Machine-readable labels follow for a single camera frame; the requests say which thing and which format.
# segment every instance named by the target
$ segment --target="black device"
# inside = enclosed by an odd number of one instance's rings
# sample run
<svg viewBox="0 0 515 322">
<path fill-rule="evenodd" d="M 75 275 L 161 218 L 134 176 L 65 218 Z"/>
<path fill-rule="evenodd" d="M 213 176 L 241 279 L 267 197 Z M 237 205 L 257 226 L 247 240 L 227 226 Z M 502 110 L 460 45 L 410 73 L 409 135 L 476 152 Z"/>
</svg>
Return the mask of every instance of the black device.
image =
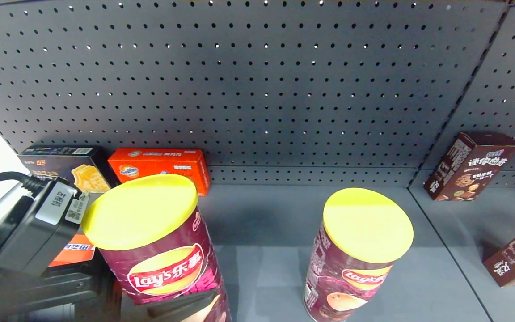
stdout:
<svg viewBox="0 0 515 322">
<path fill-rule="evenodd" d="M 61 178 L 0 173 L 0 181 L 4 180 L 20 181 L 30 195 L 21 196 L 0 220 L 0 320 L 94 298 L 112 284 L 100 255 L 48 268 L 76 234 L 88 195 Z"/>
</svg>

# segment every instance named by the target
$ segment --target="lay's chip can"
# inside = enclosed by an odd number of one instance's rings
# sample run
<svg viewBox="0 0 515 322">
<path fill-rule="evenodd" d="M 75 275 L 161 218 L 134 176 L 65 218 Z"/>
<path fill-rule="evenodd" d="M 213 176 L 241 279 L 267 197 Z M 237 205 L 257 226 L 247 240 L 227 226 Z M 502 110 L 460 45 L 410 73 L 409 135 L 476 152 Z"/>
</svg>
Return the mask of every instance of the lay's chip can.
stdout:
<svg viewBox="0 0 515 322">
<path fill-rule="evenodd" d="M 368 303 L 413 242 L 405 212 L 363 188 L 331 195 L 313 241 L 304 303 L 317 322 L 344 321 Z"/>
<path fill-rule="evenodd" d="M 190 179 L 153 175 L 100 196 L 82 228 L 135 304 L 217 289 L 211 306 L 191 320 L 228 322 L 223 279 L 197 204 Z"/>
</svg>

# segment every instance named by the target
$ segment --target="lay's logo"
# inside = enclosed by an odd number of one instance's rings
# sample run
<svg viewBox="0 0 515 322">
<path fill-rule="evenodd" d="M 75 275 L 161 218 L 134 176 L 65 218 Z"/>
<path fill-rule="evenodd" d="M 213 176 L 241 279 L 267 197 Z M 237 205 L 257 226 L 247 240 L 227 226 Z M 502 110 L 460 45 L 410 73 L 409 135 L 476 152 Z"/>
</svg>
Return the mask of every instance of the lay's logo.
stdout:
<svg viewBox="0 0 515 322">
<path fill-rule="evenodd" d="M 168 295 L 187 291 L 204 270 L 200 244 L 178 247 L 136 264 L 127 279 L 136 291 L 148 295 Z"/>
<path fill-rule="evenodd" d="M 136 178 L 139 176 L 139 169 L 132 165 L 121 165 L 118 170 L 121 175 L 125 175 L 130 178 Z"/>
<path fill-rule="evenodd" d="M 341 277 L 349 282 L 352 286 L 362 291 L 375 289 L 383 283 L 390 271 L 391 267 L 381 269 L 344 269 L 341 271 Z"/>
</svg>

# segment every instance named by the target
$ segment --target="barcode label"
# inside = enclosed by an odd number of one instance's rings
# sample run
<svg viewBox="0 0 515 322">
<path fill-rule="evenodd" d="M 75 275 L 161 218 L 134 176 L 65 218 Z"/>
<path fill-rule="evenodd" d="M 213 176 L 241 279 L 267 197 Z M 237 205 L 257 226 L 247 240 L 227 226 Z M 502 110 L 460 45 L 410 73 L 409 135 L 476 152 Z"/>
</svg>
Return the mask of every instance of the barcode label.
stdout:
<svg viewBox="0 0 515 322">
<path fill-rule="evenodd" d="M 73 202 L 70 204 L 69 210 L 67 210 L 67 214 L 65 215 L 65 220 L 75 224 L 80 224 L 88 203 L 88 194 L 82 194 L 78 200 L 73 199 Z"/>
<path fill-rule="evenodd" d="M 93 148 L 78 148 L 73 152 L 73 154 L 87 154 L 92 151 L 92 149 Z"/>
<path fill-rule="evenodd" d="M 70 221 L 73 221 L 73 222 L 80 222 L 80 212 L 75 212 L 73 210 L 69 210 L 69 212 L 67 213 L 67 218 L 70 218 L 72 220 Z"/>
</svg>

